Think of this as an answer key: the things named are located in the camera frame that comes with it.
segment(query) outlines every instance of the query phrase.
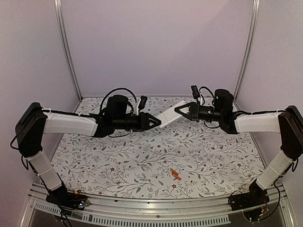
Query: orange stick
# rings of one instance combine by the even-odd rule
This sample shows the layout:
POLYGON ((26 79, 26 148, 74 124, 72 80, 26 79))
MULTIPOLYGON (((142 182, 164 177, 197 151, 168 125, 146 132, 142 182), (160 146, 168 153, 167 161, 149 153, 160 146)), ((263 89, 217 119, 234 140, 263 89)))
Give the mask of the orange stick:
POLYGON ((175 174, 176 176, 179 175, 175 170, 173 170, 173 169, 170 169, 170 170, 171 170, 171 172, 172 172, 173 174, 175 174))
POLYGON ((175 174, 172 174, 175 178, 177 178, 178 180, 181 180, 181 178, 180 177, 178 177, 177 175, 175 175, 175 174))

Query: floral tablecloth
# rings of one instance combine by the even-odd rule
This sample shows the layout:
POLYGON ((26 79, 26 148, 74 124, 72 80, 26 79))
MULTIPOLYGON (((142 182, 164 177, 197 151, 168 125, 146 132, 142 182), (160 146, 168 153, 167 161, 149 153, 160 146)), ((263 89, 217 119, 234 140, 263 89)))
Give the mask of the floral tablecloth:
MULTIPOLYGON (((85 98, 77 112, 98 113, 101 100, 85 98)), ((156 116, 181 100, 193 101, 152 97, 144 111, 156 116)), ((199 198, 245 191, 264 170, 248 133, 227 135, 185 118, 163 129, 132 132, 121 138, 65 134, 52 164, 70 190, 144 199, 199 198), (172 176, 171 168, 179 173, 180 181, 172 176)))

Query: gray leaf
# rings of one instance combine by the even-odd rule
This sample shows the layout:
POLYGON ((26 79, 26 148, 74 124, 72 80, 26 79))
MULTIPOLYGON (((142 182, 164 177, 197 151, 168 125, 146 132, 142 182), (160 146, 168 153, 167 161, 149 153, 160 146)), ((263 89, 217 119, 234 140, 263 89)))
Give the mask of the gray leaf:
POLYGON ((141 191, 141 188, 137 188, 137 191, 136 191, 136 193, 138 193, 139 191, 141 191))

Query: vent grille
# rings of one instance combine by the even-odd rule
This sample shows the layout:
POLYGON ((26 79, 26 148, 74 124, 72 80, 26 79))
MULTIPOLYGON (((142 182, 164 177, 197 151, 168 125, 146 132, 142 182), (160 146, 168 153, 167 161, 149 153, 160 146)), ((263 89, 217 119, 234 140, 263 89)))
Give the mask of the vent grille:
MULTIPOLYGON (((36 201, 35 209, 46 213, 60 215, 60 209, 52 204, 46 204, 36 201)), ((202 218, 195 220, 170 220, 170 221, 137 221, 122 220, 117 218, 105 218, 99 215, 90 215, 83 213, 81 219, 70 218, 77 221, 96 224, 107 227, 211 227, 229 224, 228 215, 217 216, 213 218, 202 218)))

